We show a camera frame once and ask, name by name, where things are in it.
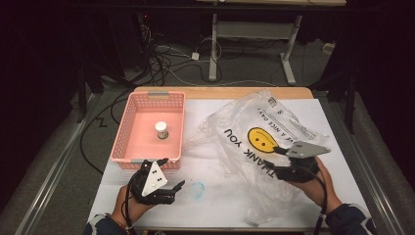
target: black cable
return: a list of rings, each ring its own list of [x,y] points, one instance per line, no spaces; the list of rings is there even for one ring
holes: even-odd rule
[[[127,92],[131,91],[132,89],[126,89],[125,91],[123,91],[120,95],[118,95],[114,100],[113,100],[113,104],[111,105],[111,109],[110,109],[110,113],[111,113],[111,118],[113,119],[113,121],[115,121],[115,123],[117,123],[118,125],[120,124],[120,121],[118,121],[115,116],[114,116],[114,104],[116,104],[116,101],[121,98],[123,95],[125,95]]]
[[[117,104],[117,103],[120,103],[120,102],[123,102],[123,101],[125,101],[125,100],[127,100],[127,99],[122,99],[122,100],[119,100],[119,101],[116,101],[116,102],[114,102],[114,103],[112,103],[112,104],[110,104],[110,105],[108,105],[105,109],[103,109],[100,113],[98,113],[96,116],[94,116],[94,118],[92,118],[92,120],[86,125],[86,127],[83,129],[83,131],[82,131],[82,133],[80,134],[80,138],[79,138],[79,149],[80,149],[80,153],[81,153],[81,155],[82,155],[82,157],[83,157],[83,159],[85,159],[85,161],[92,167],[92,168],[94,168],[96,171],[98,171],[100,174],[104,174],[104,172],[102,172],[100,169],[98,169],[95,165],[93,165],[89,160],[88,160],[88,158],[86,157],[86,155],[85,155],[85,152],[83,151],[83,146],[82,146],[82,141],[83,141],[83,137],[84,137],[84,135],[85,135],[85,132],[88,130],[88,128],[91,126],[91,124],[95,121],[95,119],[97,118],[97,117],[99,117],[104,111],[106,111],[107,109],[109,109],[111,106],[113,106],[113,105],[115,105],[115,104]]]

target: white plastic bag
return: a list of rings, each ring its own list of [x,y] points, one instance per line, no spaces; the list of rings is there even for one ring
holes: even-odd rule
[[[327,138],[302,126],[268,90],[262,90],[207,117],[184,149],[214,143],[225,168],[246,181],[253,202],[247,209],[249,217],[260,225],[287,212],[300,191],[278,180],[275,172],[265,167],[263,160],[275,165],[290,163],[287,157],[273,153],[273,147],[290,148],[298,140],[322,145]]]

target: human hand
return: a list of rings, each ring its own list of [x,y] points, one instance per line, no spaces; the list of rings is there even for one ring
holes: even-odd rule
[[[118,196],[116,197],[115,208],[111,215],[111,218],[122,226],[126,227],[127,222],[125,221],[123,213],[125,214],[125,195],[127,194],[127,186],[124,185],[119,189]],[[153,208],[155,205],[143,205],[137,203],[132,197],[131,192],[128,196],[128,215],[131,219],[131,223],[137,221],[146,211]]]
[[[333,187],[332,177],[327,170],[326,166],[323,165],[321,160],[318,157],[315,157],[315,160],[318,163],[319,171],[317,172],[317,176],[324,182],[326,185],[327,190],[327,208],[324,213],[329,213],[332,210],[336,209],[338,206],[342,204],[338,196],[336,195],[335,189]],[[324,204],[324,189],[322,188],[321,184],[317,181],[317,179],[312,179],[305,183],[298,183],[298,182],[288,182],[295,187],[300,188],[304,194],[311,199],[315,204],[320,207],[323,207]]]

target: desk leg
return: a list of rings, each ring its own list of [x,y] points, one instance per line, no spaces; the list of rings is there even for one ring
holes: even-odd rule
[[[293,51],[294,43],[296,42],[296,37],[297,37],[297,33],[299,32],[301,19],[302,19],[302,16],[296,17],[296,21],[294,22],[291,35],[290,35],[290,39],[288,41],[287,52],[280,54],[281,63],[283,65],[284,72],[287,77],[287,81],[290,85],[296,84],[296,80],[294,79],[294,75],[293,75],[293,71],[291,70],[289,59],[290,59],[291,52]]]
[[[208,80],[216,81],[217,56],[216,56],[216,39],[217,39],[217,14],[213,14],[211,24],[211,51],[210,64],[208,69]]]
[[[86,91],[85,91],[85,78],[84,78],[84,67],[83,64],[79,66],[77,72],[78,82],[78,102],[79,102],[79,117],[77,123],[81,123],[86,114]]]

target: yellow smiley face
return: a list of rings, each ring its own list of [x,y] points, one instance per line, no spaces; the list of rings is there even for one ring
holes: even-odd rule
[[[266,130],[255,127],[248,132],[248,139],[254,148],[263,153],[274,153],[274,147],[278,147],[277,141]]]

